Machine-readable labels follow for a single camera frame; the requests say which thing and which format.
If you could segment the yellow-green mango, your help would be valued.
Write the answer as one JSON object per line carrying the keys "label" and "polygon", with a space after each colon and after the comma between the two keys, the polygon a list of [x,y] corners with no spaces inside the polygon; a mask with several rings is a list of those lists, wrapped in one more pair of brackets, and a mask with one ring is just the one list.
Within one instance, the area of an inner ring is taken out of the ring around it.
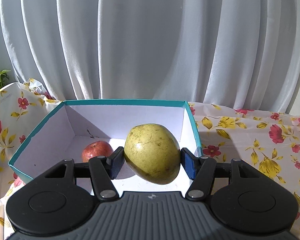
{"label": "yellow-green mango", "polygon": [[174,135],[159,124],[133,127],[127,135],[124,155],[131,170],[151,183],[165,185],[180,170],[180,147]]}

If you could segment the white curtain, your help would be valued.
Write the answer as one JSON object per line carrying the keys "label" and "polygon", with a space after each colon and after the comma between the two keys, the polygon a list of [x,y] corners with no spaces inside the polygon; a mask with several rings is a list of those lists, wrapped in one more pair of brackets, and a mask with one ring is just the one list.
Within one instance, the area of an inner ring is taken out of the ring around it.
{"label": "white curtain", "polygon": [[59,100],[300,113],[300,0],[0,0],[0,69]]}

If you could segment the teal cardboard box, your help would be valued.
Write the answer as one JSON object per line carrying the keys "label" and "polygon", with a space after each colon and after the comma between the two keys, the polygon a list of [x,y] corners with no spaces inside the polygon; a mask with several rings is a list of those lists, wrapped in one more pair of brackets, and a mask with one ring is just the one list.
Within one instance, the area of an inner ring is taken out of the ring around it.
{"label": "teal cardboard box", "polygon": [[125,144],[129,131],[141,124],[165,126],[180,148],[201,154],[199,133],[185,101],[67,100],[30,133],[9,161],[25,183],[62,160],[81,162],[82,151],[103,140],[113,149]]}

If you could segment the floral tablecloth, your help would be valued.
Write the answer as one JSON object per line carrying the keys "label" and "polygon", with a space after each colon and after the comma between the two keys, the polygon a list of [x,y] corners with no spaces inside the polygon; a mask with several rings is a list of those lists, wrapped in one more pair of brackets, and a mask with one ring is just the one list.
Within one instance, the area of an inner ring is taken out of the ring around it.
{"label": "floral tablecloth", "polygon": [[[8,161],[59,101],[35,79],[0,90],[0,239],[13,229],[5,205],[23,181]],[[299,212],[292,233],[300,239],[300,116],[190,103],[203,153],[218,162],[241,158],[289,190]]]}

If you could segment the red apple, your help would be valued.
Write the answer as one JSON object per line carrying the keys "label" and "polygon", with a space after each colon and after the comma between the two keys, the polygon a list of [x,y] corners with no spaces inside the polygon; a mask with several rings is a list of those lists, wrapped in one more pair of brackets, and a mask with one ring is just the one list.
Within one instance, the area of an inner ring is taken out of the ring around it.
{"label": "red apple", "polygon": [[96,141],[89,144],[81,154],[82,161],[87,163],[89,159],[98,156],[108,157],[113,153],[113,148],[106,141]]}

